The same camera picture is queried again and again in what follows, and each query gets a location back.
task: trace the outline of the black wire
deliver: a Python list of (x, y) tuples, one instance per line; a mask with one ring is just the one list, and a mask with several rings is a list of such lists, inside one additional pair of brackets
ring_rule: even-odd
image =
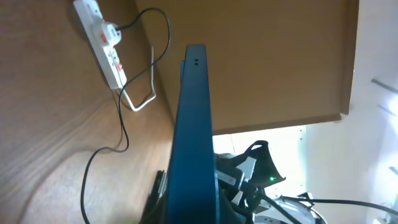
[(391, 213), (393, 215), (398, 215), (398, 211), (395, 211), (391, 208), (387, 208), (385, 206), (376, 205), (374, 203), (369, 203), (369, 202), (359, 202), (359, 201), (354, 201), (354, 200), (307, 199), (307, 198), (294, 198), (294, 197), (286, 197), (286, 196), (280, 196), (280, 198), (292, 200), (295, 202), (337, 203), (337, 204), (346, 204), (346, 205), (359, 205), (359, 206), (379, 209), (379, 210)]
[(123, 93), (124, 89), (128, 86), (128, 84), (130, 84), (133, 80), (135, 80), (137, 77), (139, 77), (144, 72), (149, 70), (152, 66), (154, 66), (166, 54), (166, 51), (169, 49), (169, 46), (170, 46), (170, 21), (169, 21), (169, 18), (167, 17), (167, 15), (164, 11), (162, 11), (161, 9), (155, 8), (155, 7), (150, 7), (150, 8), (144, 9), (143, 11), (141, 11), (138, 14), (138, 16), (130, 24), (122, 26), (122, 27), (118, 27), (116, 30), (123, 30), (123, 29), (127, 29), (127, 28), (133, 26), (139, 20), (139, 18), (143, 15), (143, 13), (145, 13), (147, 11), (157, 11), (157, 12), (160, 12), (164, 16), (164, 18), (167, 22), (167, 46), (164, 49), (163, 53), (159, 56), (159, 58), (154, 60), (154, 62), (151, 63), (151, 65), (149, 65), (142, 72), (138, 73), (137, 75), (132, 77), (128, 82), (126, 82), (126, 84), (124, 84), (124, 86), (122, 87), (122, 89), (120, 91), (121, 94), (119, 95), (118, 113), (119, 113), (120, 125), (123, 129), (124, 135), (126, 136), (126, 142), (127, 142), (126, 148), (124, 148), (123, 150), (117, 150), (117, 149), (113, 149), (111, 147), (102, 147), (100, 149), (97, 149), (93, 153), (93, 155), (90, 157), (90, 159), (88, 160), (88, 163), (87, 163), (87, 166), (85, 169), (85, 173), (83, 175), (83, 182), (81, 183), (81, 193), (80, 193), (80, 210), (81, 210), (81, 215), (83, 216), (85, 223), (90, 223), (90, 221), (88, 221), (88, 217), (87, 217), (86, 210), (85, 210), (85, 189), (86, 189), (87, 174), (88, 174), (88, 169), (90, 168), (90, 164), (93, 161), (95, 155), (97, 155), (97, 153), (99, 153), (100, 151), (105, 150), (105, 149), (110, 150), (112, 152), (122, 153), (122, 152), (125, 152), (130, 146), (129, 136), (127, 135), (126, 128), (124, 127), (123, 117), (122, 117), (122, 110), (121, 110), (122, 93)]
[(280, 205), (278, 205), (276, 202), (274, 202), (273, 199), (269, 198), (265, 194), (262, 194), (262, 199), (264, 199), (266, 202), (268, 202), (270, 205), (272, 205), (276, 210), (278, 210), (278, 212), (283, 214), (293, 224), (300, 224), (300, 222), (296, 218), (294, 218), (291, 214), (286, 212)]

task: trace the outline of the blue object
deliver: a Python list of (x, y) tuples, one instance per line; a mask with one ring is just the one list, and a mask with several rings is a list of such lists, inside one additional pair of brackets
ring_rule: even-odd
[(167, 182), (167, 223), (219, 223), (206, 47), (188, 45)]

